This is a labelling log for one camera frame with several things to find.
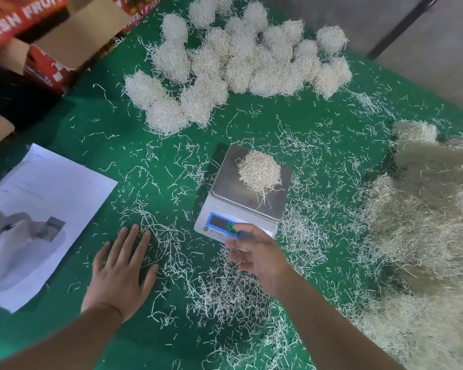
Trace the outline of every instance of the small gray square picture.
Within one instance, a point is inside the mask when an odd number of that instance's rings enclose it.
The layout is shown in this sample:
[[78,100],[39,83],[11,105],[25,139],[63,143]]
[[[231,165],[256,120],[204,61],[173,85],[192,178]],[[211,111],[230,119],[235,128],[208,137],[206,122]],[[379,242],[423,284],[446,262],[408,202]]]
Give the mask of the small gray square picture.
[[43,227],[41,230],[39,230],[37,237],[43,240],[46,240],[48,242],[52,242],[53,239],[58,235],[60,230],[63,228],[65,225],[65,222],[56,219],[55,217],[50,217],[45,224],[43,224]]

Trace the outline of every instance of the forearm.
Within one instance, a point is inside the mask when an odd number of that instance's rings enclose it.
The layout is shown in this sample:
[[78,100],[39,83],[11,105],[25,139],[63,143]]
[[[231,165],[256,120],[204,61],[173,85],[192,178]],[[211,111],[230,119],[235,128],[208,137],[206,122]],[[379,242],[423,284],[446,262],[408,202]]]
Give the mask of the forearm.
[[97,305],[42,342],[0,361],[0,370],[92,369],[121,323],[115,308]]
[[295,271],[284,278],[279,300],[319,370],[403,369]]

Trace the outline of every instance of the person's left arm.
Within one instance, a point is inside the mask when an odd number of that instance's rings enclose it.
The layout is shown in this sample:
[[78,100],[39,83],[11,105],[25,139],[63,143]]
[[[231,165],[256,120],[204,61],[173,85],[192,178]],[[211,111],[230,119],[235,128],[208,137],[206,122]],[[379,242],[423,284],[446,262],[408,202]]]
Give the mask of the person's left arm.
[[85,370],[95,366],[115,331],[141,307],[156,280],[154,264],[139,285],[150,234],[144,233],[130,257],[138,229],[132,226],[128,235],[127,228],[120,230],[106,262],[110,243],[98,252],[80,316],[42,342],[1,360],[0,370]]

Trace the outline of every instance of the metal weighing plate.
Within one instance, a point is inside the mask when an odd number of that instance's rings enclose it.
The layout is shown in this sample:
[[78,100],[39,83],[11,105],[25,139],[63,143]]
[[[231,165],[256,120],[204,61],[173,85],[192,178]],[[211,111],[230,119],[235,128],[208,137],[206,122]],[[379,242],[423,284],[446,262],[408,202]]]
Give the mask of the metal weighing plate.
[[274,191],[266,194],[265,203],[253,190],[248,189],[238,172],[238,163],[249,153],[248,149],[237,144],[228,148],[227,155],[218,176],[211,187],[211,194],[217,198],[228,201],[232,205],[253,211],[261,216],[280,221],[288,195],[288,188],[292,177],[290,167],[281,166],[281,185],[275,186]]

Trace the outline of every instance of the person's left hand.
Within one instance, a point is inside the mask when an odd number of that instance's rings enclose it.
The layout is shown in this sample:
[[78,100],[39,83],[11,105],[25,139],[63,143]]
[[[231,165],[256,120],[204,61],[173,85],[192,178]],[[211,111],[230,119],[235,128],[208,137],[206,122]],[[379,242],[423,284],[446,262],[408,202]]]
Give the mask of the person's left hand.
[[109,305],[120,312],[122,321],[125,322],[146,301],[156,281],[158,265],[153,264],[150,267],[140,286],[139,271],[151,234],[149,231],[144,233],[130,258],[138,231],[139,226],[134,224],[127,236],[127,228],[123,227],[111,247],[106,262],[104,260],[110,249],[110,242],[98,252],[94,258],[93,277],[82,302],[81,312],[99,304]]

